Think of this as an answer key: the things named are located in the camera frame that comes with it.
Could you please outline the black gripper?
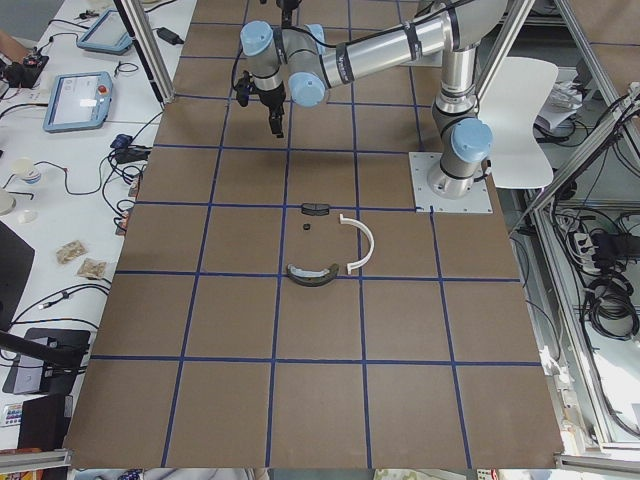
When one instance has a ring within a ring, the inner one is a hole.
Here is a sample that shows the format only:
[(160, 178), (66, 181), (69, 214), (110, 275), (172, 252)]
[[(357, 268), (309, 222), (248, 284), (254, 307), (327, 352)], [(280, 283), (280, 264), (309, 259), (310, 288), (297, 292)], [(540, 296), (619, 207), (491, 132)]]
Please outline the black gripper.
[(275, 89), (261, 90), (255, 85), (250, 73), (243, 71), (242, 76), (234, 84), (234, 91), (236, 101), (241, 107), (247, 107), (250, 97), (257, 95), (260, 102), (269, 109), (269, 127), (271, 133), (276, 138), (284, 137), (283, 115), (286, 93), (283, 84), (280, 84)]

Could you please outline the person hand at desk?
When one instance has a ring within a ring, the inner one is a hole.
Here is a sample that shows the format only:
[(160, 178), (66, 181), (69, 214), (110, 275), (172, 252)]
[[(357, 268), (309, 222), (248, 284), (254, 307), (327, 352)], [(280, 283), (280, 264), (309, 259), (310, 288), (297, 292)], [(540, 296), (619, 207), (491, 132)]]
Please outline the person hand at desk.
[(0, 51), (11, 62), (18, 63), (21, 63), (29, 53), (24, 45), (3, 30), (0, 30)]

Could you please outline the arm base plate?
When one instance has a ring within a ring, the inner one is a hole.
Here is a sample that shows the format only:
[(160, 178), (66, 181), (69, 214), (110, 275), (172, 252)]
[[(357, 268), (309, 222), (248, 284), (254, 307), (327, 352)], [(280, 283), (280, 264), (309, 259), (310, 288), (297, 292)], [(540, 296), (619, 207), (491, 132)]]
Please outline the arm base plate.
[(417, 213), (491, 214), (486, 179), (478, 167), (470, 178), (453, 179), (441, 170), (438, 152), (410, 152), (409, 163)]

